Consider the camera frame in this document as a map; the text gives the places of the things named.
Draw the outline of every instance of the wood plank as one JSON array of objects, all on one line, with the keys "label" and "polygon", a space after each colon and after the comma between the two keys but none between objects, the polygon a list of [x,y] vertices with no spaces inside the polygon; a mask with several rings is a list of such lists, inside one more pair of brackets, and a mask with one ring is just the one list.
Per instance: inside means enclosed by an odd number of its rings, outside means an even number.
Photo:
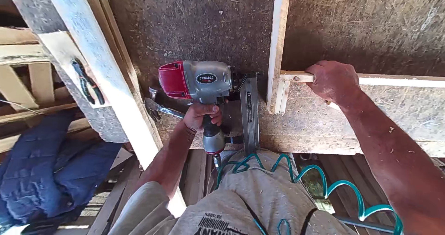
[{"label": "wood plank", "polygon": [[[145,170],[162,148],[154,121],[148,116],[142,99],[126,83],[87,0],[51,0],[104,95],[113,107],[117,119]],[[176,194],[170,203],[184,201]]]},{"label": "wood plank", "polygon": [[55,101],[53,86],[53,71],[51,63],[29,64],[32,95],[37,103],[47,104]]},{"label": "wood plank", "polygon": [[[68,127],[68,133],[84,129],[89,126],[90,125],[86,118],[78,119],[78,120],[71,122],[70,126]],[[0,139],[0,153],[9,151],[14,146],[14,144],[17,142],[19,137],[20,137],[20,135],[14,135],[14,136]]]},{"label": "wood plank", "polygon": [[114,214],[113,222],[111,223],[110,228],[114,226],[114,223],[116,223],[117,219],[121,215],[125,204],[128,202],[131,195],[133,195],[133,193],[137,190],[135,189],[135,185],[140,177],[141,169],[139,168],[139,163],[135,163],[133,168],[131,169],[130,175],[128,176],[127,184],[125,185],[124,192],[122,193],[121,200],[119,201],[119,205],[116,209],[116,213]]},{"label": "wood plank", "polygon": [[115,186],[113,187],[109,196],[107,197],[107,200],[105,200],[105,203],[102,206],[101,210],[99,211],[99,214],[97,214],[96,220],[91,225],[88,231],[88,235],[102,235],[102,232],[107,226],[108,219],[110,218],[110,215],[113,212],[114,207],[116,206],[116,204],[119,201],[119,198],[124,192],[128,178],[135,164],[138,164],[137,159],[130,158],[122,174],[119,176],[118,181],[116,182]]},{"label": "wood plank", "polygon": [[[81,81],[79,78],[79,74],[74,70],[74,67],[71,65],[73,59],[77,59],[81,62],[81,64],[85,68],[86,74],[92,78],[96,84],[97,79],[95,79],[94,74],[91,71],[90,66],[83,58],[81,52],[76,47],[74,41],[71,39],[69,33],[67,32],[55,32],[55,33],[43,33],[38,35],[41,39],[42,43],[45,47],[50,51],[51,55],[59,62],[62,69],[64,69],[65,73],[71,78],[73,84],[79,89],[80,92],[83,92]],[[111,106],[110,102],[107,99],[107,96],[104,94],[102,88],[99,86],[99,89],[102,91],[102,95],[104,97],[105,103],[100,104],[99,100],[92,90],[91,86],[88,86],[88,90],[92,98],[94,99],[94,104],[89,103],[92,108],[100,108],[100,107],[109,107]]]},{"label": "wood plank", "polygon": [[279,113],[276,104],[280,80],[281,61],[283,58],[284,36],[286,34],[289,0],[275,0],[270,40],[269,69],[267,78],[267,110],[271,114]]},{"label": "wood plank", "polygon": [[64,100],[69,97],[71,97],[71,95],[66,86],[59,87],[54,90],[54,98],[56,99],[56,101]]},{"label": "wood plank", "polygon": [[[35,109],[39,106],[11,66],[0,65],[0,92],[7,101],[20,104],[23,107]],[[23,107],[11,104],[16,111],[24,111]]]},{"label": "wood plank", "polygon": [[0,45],[39,44],[29,28],[0,27]]},{"label": "wood plank", "polygon": [[0,45],[0,65],[18,65],[49,61],[48,55],[39,44]]},{"label": "wood plank", "polygon": [[[55,113],[55,112],[58,112],[58,111],[64,110],[64,109],[70,109],[70,108],[73,108],[76,106],[77,106],[76,103],[71,103],[71,104],[65,104],[65,105],[60,105],[60,106],[55,106],[55,107],[47,107],[47,108],[39,109],[36,112],[39,112],[41,114],[49,114],[49,113]],[[31,111],[3,115],[3,116],[0,116],[0,123],[19,121],[19,120],[23,120],[26,118],[36,116],[36,115],[38,115],[38,113],[34,113]]]},{"label": "wood plank", "polygon": [[[358,73],[358,76],[360,85],[445,87],[445,77],[367,73]],[[314,82],[314,75],[302,71],[281,71],[280,81]]]}]

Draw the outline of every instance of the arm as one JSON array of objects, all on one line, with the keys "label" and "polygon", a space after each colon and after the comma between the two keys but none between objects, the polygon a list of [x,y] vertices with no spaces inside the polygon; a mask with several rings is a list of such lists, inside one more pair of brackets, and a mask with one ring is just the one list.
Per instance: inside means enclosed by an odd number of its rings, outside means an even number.
[{"label": "arm", "polygon": [[445,179],[429,156],[360,89],[352,65],[321,61],[306,72],[315,75],[308,86],[345,114],[404,233],[442,234]]},{"label": "arm", "polygon": [[150,181],[158,182],[170,199],[179,184],[182,168],[196,131],[202,129],[203,116],[210,114],[212,123],[221,124],[222,114],[218,106],[194,103],[170,135],[164,147],[154,157],[153,162],[142,173],[136,184],[137,189]]}]

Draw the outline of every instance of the teal air hose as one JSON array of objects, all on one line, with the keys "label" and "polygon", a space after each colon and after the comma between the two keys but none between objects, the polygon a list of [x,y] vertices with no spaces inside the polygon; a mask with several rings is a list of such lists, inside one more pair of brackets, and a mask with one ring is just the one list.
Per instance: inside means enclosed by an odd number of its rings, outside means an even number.
[{"label": "teal air hose", "polygon": [[[229,161],[229,162],[223,163],[222,166],[221,166],[221,169],[218,170],[218,177],[216,179],[215,190],[218,189],[219,184],[221,183],[221,178],[222,178],[222,174],[223,174],[222,171],[223,171],[223,169],[224,169],[224,167],[226,165],[235,165],[235,167],[233,168],[233,171],[232,171],[232,173],[234,173],[234,174],[240,173],[240,172],[244,172],[244,171],[247,171],[249,169],[250,166],[249,166],[249,164],[247,164],[247,162],[252,157],[255,157],[256,160],[258,161],[258,164],[259,164],[260,168],[265,170],[265,168],[264,168],[263,164],[261,163],[261,160],[258,158],[257,154],[249,154],[241,162]],[[322,180],[322,184],[323,184],[323,196],[324,196],[324,198],[327,198],[331,194],[331,192],[333,192],[338,186],[348,185],[348,186],[350,186],[354,190],[354,192],[355,192],[355,194],[357,196],[357,201],[358,201],[358,204],[359,204],[358,218],[359,218],[360,221],[364,221],[368,216],[370,216],[371,214],[373,214],[375,212],[378,212],[378,211],[381,211],[381,210],[390,210],[390,211],[393,211],[394,214],[396,215],[396,226],[395,226],[394,232],[393,232],[394,235],[400,235],[402,233],[402,230],[403,230],[402,221],[400,220],[399,216],[394,211],[394,209],[392,209],[392,207],[390,205],[375,205],[375,206],[372,206],[372,207],[370,207],[368,209],[365,209],[363,197],[362,197],[360,191],[357,189],[357,187],[354,184],[352,184],[351,182],[349,182],[347,180],[339,180],[339,181],[334,182],[330,187],[328,187],[327,183],[326,183],[326,176],[324,175],[323,170],[321,170],[321,168],[319,166],[309,165],[309,166],[305,167],[301,171],[301,173],[298,174],[298,176],[296,178],[294,178],[294,173],[293,173],[293,170],[292,170],[291,159],[289,158],[289,156],[287,154],[281,154],[280,157],[277,159],[276,163],[274,164],[274,166],[272,167],[272,169],[270,170],[270,172],[275,172],[275,170],[277,169],[278,164],[280,163],[282,158],[286,158],[286,160],[287,160],[287,164],[289,166],[289,174],[291,176],[291,182],[292,183],[297,183],[301,179],[301,177],[307,171],[309,171],[311,169],[316,169],[316,170],[318,170],[318,172],[321,175],[321,180]],[[278,231],[280,232],[279,227],[280,227],[282,222],[286,223],[286,225],[287,225],[287,233],[290,234],[289,222],[287,220],[285,220],[285,219],[282,219],[280,221],[280,223],[278,225]]]}]

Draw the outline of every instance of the right hand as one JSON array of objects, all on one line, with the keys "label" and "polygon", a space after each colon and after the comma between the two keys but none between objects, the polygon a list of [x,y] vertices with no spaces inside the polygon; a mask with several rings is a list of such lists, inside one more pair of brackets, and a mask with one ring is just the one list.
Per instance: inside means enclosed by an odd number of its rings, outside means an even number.
[{"label": "right hand", "polygon": [[359,77],[352,65],[336,61],[319,61],[306,69],[312,73],[314,82],[306,84],[321,98],[346,107],[363,93]]},{"label": "right hand", "polygon": [[184,116],[184,123],[192,131],[197,132],[203,129],[204,115],[209,114],[212,118],[212,123],[220,126],[223,119],[223,113],[220,108],[215,105],[204,105],[199,102],[194,102]]}]

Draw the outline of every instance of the red nail gun cap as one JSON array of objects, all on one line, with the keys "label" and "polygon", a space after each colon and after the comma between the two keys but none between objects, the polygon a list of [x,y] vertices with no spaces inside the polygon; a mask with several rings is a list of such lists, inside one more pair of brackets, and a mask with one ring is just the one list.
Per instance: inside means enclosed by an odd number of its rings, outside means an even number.
[{"label": "red nail gun cap", "polygon": [[182,61],[172,62],[159,68],[159,83],[170,98],[191,99],[187,88]]}]

